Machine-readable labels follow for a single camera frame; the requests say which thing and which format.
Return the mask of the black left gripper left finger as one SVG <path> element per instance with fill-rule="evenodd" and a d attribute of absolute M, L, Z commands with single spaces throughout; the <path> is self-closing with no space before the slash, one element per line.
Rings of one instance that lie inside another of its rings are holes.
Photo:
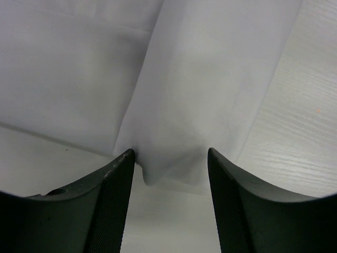
<path fill-rule="evenodd" d="M 1 193 L 1 252 L 120 252 L 135 166 L 132 149 L 46 195 Z"/>

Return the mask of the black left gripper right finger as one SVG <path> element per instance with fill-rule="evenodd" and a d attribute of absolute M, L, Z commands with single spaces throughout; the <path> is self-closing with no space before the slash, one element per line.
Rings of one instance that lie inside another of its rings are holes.
<path fill-rule="evenodd" d="M 210 148 L 207 168 L 221 252 L 336 252 L 336 195 L 272 185 Z"/>

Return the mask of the white t shirt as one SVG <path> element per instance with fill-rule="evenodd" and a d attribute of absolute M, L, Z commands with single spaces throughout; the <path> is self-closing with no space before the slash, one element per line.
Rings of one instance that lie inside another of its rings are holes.
<path fill-rule="evenodd" d="M 1 1 L 1 190 L 44 194 L 132 148 L 146 184 L 240 156 L 301 1 Z"/>

